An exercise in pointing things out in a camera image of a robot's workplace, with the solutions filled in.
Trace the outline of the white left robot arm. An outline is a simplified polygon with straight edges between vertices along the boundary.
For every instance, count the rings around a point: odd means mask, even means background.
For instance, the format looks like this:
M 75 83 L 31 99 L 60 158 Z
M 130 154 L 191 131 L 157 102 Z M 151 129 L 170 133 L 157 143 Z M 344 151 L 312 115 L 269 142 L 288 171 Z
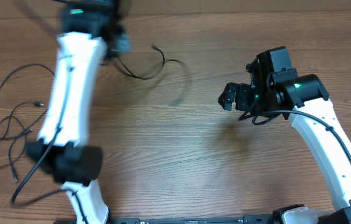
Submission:
M 98 182 L 103 150 L 88 143 L 89 114 L 101 62 L 129 52 L 121 20 L 131 1 L 65 1 L 47 114 L 28 156 L 50 174 L 76 214 L 75 223 L 111 223 Z

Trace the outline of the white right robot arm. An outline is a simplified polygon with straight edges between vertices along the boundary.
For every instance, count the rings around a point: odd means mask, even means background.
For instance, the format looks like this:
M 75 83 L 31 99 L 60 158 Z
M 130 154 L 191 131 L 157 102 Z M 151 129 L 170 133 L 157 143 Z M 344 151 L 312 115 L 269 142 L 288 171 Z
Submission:
M 268 215 L 245 215 L 242 223 L 351 223 L 351 142 L 342 129 L 325 86 L 315 74 L 300 76 L 285 46 L 266 50 L 246 64 L 249 84 L 227 83 L 218 104 L 242 111 L 241 121 L 266 124 L 278 116 L 307 144 L 325 178 L 334 211 L 303 204 Z

